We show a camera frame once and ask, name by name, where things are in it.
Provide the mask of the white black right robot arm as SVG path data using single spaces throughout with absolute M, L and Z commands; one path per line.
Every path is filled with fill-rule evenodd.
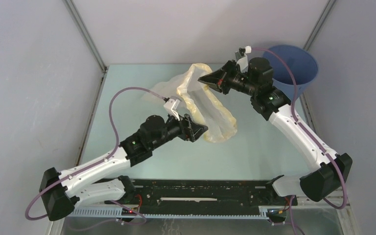
M 277 205 L 285 196 L 302 194 L 315 202 L 325 200 L 346 182 L 353 160 L 347 153 L 338 154 L 329 147 L 296 114 L 291 100 L 273 85 L 273 74 L 269 61 L 256 57 L 249 61 L 246 72 L 236 61 L 229 60 L 198 82 L 222 94 L 236 90 L 249 95 L 254 110 L 278 128 L 303 156 L 309 173 L 272 179 L 265 191 L 268 203 Z

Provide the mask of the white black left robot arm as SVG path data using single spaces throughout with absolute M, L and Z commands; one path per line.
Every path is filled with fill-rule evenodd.
M 116 178 L 104 183 L 100 180 L 147 160 L 155 149 L 175 138 L 195 142 L 207 130 L 207 126 L 194 122 L 188 114 L 179 118 L 168 116 L 167 120 L 152 115 L 134 134 L 121 141 L 116 149 L 70 169 L 47 169 L 39 192 L 48 219 L 62 219 L 81 205 L 100 201 L 133 202 L 135 190 L 131 188 L 128 179 L 122 182 Z

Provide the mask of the blue plastic trash bin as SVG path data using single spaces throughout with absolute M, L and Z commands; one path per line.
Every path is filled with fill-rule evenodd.
M 318 64 L 307 51 L 291 45 L 278 45 L 269 48 L 278 57 L 270 52 L 264 52 L 263 58 L 267 59 L 274 70 L 274 86 L 281 90 L 289 99 L 294 97 L 293 81 L 282 62 L 290 68 L 297 85 L 297 97 L 311 84 L 318 74 Z

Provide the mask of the translucent yellowish plastic trash bag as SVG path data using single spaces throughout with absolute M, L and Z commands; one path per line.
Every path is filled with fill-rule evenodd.
M 203 135 L 204 139 L 219 143 L 236 135 L 237 122 L 232 113 L 211 92 L 209 86 L 198 82 L 198 78 L 211 72 L 209 65 L 191 64 L 185 73 L 167 82 L 159 82 L 150 90 L 163 97 L 179 98 L 181 103 L 178 109 L 188 111 L 195 122 L 209 128 Z

